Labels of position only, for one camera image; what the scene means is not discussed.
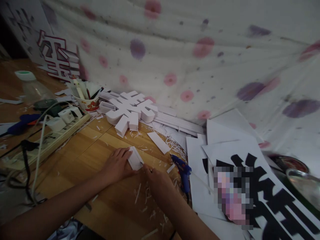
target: pencil holder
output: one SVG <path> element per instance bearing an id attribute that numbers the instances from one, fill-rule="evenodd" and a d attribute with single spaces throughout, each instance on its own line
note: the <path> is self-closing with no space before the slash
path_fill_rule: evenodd
<path id="1" fill-rule="evenodd" d="M 87 112 L 94 112 L 99 108 L 99 97 L 94 99 L 80 99 L 74 96 L 80 107 Z"/>

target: fabric curtain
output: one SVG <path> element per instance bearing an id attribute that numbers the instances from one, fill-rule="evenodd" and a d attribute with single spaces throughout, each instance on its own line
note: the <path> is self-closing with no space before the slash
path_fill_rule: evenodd
<path id="1" fill-rule="evenodd" d="M 317 0 L 45 0 L 82 77 L 136 90 L 204 125 L 232 108 L 320 176 Z"/>

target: pixelated area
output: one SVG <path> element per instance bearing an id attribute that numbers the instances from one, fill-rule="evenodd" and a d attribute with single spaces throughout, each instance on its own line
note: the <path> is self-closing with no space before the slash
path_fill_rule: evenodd
<path id="1" fill-rule="evenodd" d="M 253 199 L 250 198 L 251 167 L 213 167 L 215 203 L 219 209 L 242 229 L 253 229 L 250 225 L 249 210 L 253 209 Z"/>

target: electrical cord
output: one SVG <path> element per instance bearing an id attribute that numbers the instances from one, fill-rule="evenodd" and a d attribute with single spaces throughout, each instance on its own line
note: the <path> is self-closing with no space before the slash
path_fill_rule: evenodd
<path id="1" fill-rule="evenodd" d="M 29 182 L 30 182 L 31 172 L 30 172 L 30 168 L 29 168 L 29 164 L 28 164 L 27 149 L 25 148 L 25 146 L 21 146 L 21 147 L 22 147 L 24 166 L 25 166 L 26 171 L 27 171 L 27 182 L 26 182 L 26 186 L 25 186 L 25 191 L 26 191 L 28 199 L 31 202 L 34 202 L 33 198 L 30 195 L 30 192 L 29 192 Z"/>
<path id="2" fill-rule="evenodd" d="M 11 171 L 7 176 L 6 176 L 6 180 L 5 180 L 5 185 L 9 188 L 14 188 L 14 189 L 24 189 L 25 185 L 22 183 L 18 183 L 19 185 L 15 185 L 11 183 L 11 179 L 14 173 L 16 173 L 17 171 Z"/>
<path id="3" fill-rule="evenodd" d="M 34 200 L 34 203 L 37 205 L 37 199 L 36 199 L 36 196 L 35 196 L 35 187 L 36 187 L 36 181 L 37 181 L 37 177 L 38 177 L 38 171 L 39 171 L 39 163 L 40 163 L 40 156 L 41 156 L 41 148 L 42 148 L 42 142 L 43 142 L 43 136 L 44 136 L 44 129 L 45 129 L 45 126 L 46 126 L 46 120 L 47 118 L 49 117 L 49 115 L 46 115 L 44 117 L 44 120 L 43 120 L 43 124 L 42 124 L 42 131 L 41 131 L 41 137 L 40 137 L 40 146 L 39 146 L 39 150 L 38 150 L 38 157 L 37 157 L 37 164 L 36 164 L 36 173 L 35 173 L 35 176 L 34 176 L 34 180 L 33 180 L 33 184 L 32 184 L 32 198 Z"/>
<path id="4" fill-rule="evenodd" d="M 53 108 L 54 106 L 58 105 L 58 104 L 61 104 L 61 103 L 67 103 L 69 105 L 71 105 L 69 102 L 67 101 L 63 101 L 63 102 L 57 102 L 57 103 L 54 103 L 52 104 L 47 110 L 45 110 L 43 112 L 43 114 L 38 118 L 37 122 L 35 123 L 35 125 L 31 128 L 31 134 L 24 139 L 24 141 L 26 141 L 27 139 L 29 139 L 31 136 L 35 135 L 36 133 L 38 133 L 41 129 L 37 130 L 34 132 L 34 129 L 35 127 L 38 125 L 39 121 L 42 119 L 42 117 L 51 109 Z M 18 144 L 17 146 L 13 147 L 12 149 L 10 149 L 8 152 L 6 152 L 5 154 L 3 154 L 2 156 L 0 156 L 0 159 L 2 157 L 4 157 L 5 155 L 9 154 L 10 152 L 12 152 L 13 150 L 17 149 L 19 146 L 21 146 L 21 143 Z M 24 159 L 24 166 L 25 166 L 25 169 L 26 169 L 26 172 L 27 172 L 27 183 L 26 185 L 23 185 L 23 186 L 16 186 L 16 185 L 13 185 L 10 180 L 11 180 L 11 176 L 7 176 L 7 179 L 5 181 L 5 184 L 10 187 L 10 188 L 17 188 L 17 189 L 22 189 L 22 188 L 25 188 L 25 191 L 26 191 L 26 194 L 27 194 L 27 197 L 28 199 L 31 201 L 31 202 L 34 202 L 36 204 L 37 201 L 35 201 L 31 195 L 30 195 L 30 192 L 29 192 L 29 182 L 30 182 L 30 176 L 31 176 L 31 172 L 30 172 L 30 168 L 29 168 L 29 163 L 28 163 L 28 156 L 27 156 L 27 153 L 26 153 L 26 149 L 25 147 L 21 146 L 22 147 L 22 154 L 23 154 L 23 159 Z M 13 173 L 16 172 L 16 171 L 12 171 L 10 172 L 9 174 L 10 175 L 13 175 Z"/>
<path id="5" fill-rule="evenodd" d="M 29 137 L 31 137 L 34 128 L 38 125 L 38 123 L 39 123 L 39 121 L 41 120 L 41 118 L 43 118 L 43 116 L 46 115 L 46 113 L 47 113 L 51 108 L 53 108 L 54 106 L 56 106 L 56 105 L 58 105 L 58 104 L 60 104 L 60 103 L 68 103 L 68 102 L 67 102 L 67 101 L 56 102 L 56 103 L 52 104 L 47 110 L 45 110 L 45 111 L 43 112 L 43 114 L 38 118 L 38 120 L 36 121 L 35 125 L 32 127 L 32 129 L 31 129 L 31 134 L 30 134 L 25 140 L 27 140 Z"/>

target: blue handle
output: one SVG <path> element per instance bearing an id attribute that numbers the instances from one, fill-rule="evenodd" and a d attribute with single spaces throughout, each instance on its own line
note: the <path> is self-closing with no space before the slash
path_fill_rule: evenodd
<path id="1" fill-rule="evenodd" d="M 183 172 L 179 171 L 181 177 L 181 190 L 184 193 L 190 192 L 188 176 Z"/>

